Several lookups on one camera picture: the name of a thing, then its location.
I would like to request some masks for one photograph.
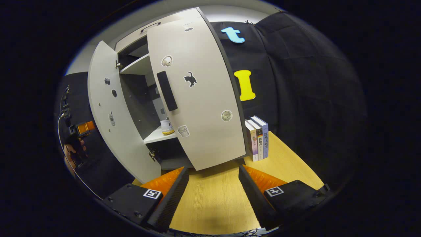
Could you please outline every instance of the hand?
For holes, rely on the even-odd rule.
[[[83,146],[83,145],[85,144],[85,142],[84,142],[82,139],[80,139],[80,138],[79,138],[79,141],[80,141],[80,145],[82,146],[83,151],[86,151],[86,146]],[[73,146],[72,146],[72,145],[70,145],[70,144],[66,144],[66,145],[64,145],[64,154],[65,154],[68,158],[70,158],[69,151],[71,151],[71,152],[73,152],[73,153],[76,153],[76,150],[73,148]]]
[[[80,145],[82,146],[83,151],[86,151],[86,146],[83,146],[85,144],[85,142],[82,139],[80,139],[80,138],[79,138],[79,141],[80,141]],[[70,144],[64,145],[64,155],[65,155],[64,163],[66,164],[67,169],[70,171],[70,173],[74,177],[75,176],[75,172],[73,171],[73,169],[76,168],[76,164],[72,160],[69,151],[72,152],[72,153],[76,153],[76,150],[72,147],[72,145],[70,145]]]

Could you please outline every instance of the open cabinet door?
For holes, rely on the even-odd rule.
[[[105,42],[96,47],[88,72],[93,118],[107,146],[130,174],[142,183],[161,175],[130,116],[116,68],[117,53]]]
[[[182,19],[151,28],[148,48],[164,107],[195,169],[244,156],[241,105],[205,20]],[[167,57],[169,65],[163,63]]]

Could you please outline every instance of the stack of books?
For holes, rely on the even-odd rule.
[[[245,121],[250,152],[253,161],[260,161],[269,156],[269,127],[257,116]]]

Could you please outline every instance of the wooden table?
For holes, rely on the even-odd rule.
[[[269,157],[225,162],[204,170],[189,170],[189,183],[170,228],[197,234],[232,234],[260,228],[238,179],[239,166],[253,167],[286,182],[301,180],[314,189],[323,182],[287,145],[269,132]]]

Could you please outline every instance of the door handle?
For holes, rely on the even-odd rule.
[[[167,104],[168,111],[176,110],[178,107],[176,100],[174,99],[170,83],[168,81],[167,73],[165,71],[157,73],[157,78],[161,87],[162,96],[164,97],[165,103]]]
[[[157,23],[153,23],[152,25],[150,25],[150,26],[153,26],[154,24],[161,24],[161,22],[157,22]],[[140,33],[142,33],[146,28],[148,28],[148,27],[150,27],[150,26],[147,26],[147,27],[145,27],[145,28],[143,28],[141,31],[140,31]]]

